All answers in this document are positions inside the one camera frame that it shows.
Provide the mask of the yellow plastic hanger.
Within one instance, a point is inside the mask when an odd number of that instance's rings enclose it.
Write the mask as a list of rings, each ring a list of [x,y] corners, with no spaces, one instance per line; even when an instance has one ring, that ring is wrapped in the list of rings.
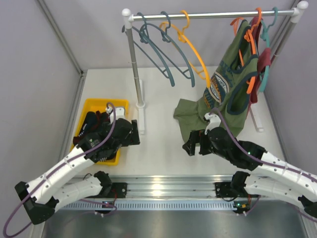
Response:
[[[172,27],[177,32],[178,41],[183,43],[183,44],[187,44],[191,48],[191,50],[195,54],[197,60],[199,61],[200,66],[201,66],[202,69],[201,70],[197,69],[190,61],[188,61],[188,63],[190,65],[190,67],[194,70],[194,72],[202,80],[204,80],[206,82],[206,87],[210,88],[211,87],[210,75],[209,75],[209,72],[208,72],[208,70],[206,68],[206,65],[205,65],[203,59],[201,58],[199,52],[196,50],[194,45],[191,43],[191,41],[185,35],[185,30],[190,26],[190,17],[189,17],[188,13],[185,10],[181,10],[180,12],[185,15],[186,21],[187,21],[186,25],[184,25],[182,27],[182,30],[178,29],[174,24],[169,23],[168,21],[163,21],[159,25],[159,28],[161,30],[163,30],[164,32],[167,32],[167,28],[168,27]]]

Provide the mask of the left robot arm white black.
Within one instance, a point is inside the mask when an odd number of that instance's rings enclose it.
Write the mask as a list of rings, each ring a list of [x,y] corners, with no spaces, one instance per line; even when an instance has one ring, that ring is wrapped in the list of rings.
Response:
[[[30,182],[19,182],[15,190],[31,223],[48,220],[62,207],[91,196],[106,197],[112,191],[109,175],[99,171],[78,183],[67,182],[102,159],[114,158],[121,147],[140,144],[138,123],[119,118],[105,122],[86,134],[55,166]]]

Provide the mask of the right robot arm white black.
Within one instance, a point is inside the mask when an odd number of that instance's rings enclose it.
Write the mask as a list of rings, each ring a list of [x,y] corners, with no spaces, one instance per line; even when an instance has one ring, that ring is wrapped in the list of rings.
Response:
[[[266,196],[290,203],[317,216],[317,177],[250,141],[237,140],[222,127],[190,132],[182,148],[189,156],[215,154],[238,168],[223,197]]]

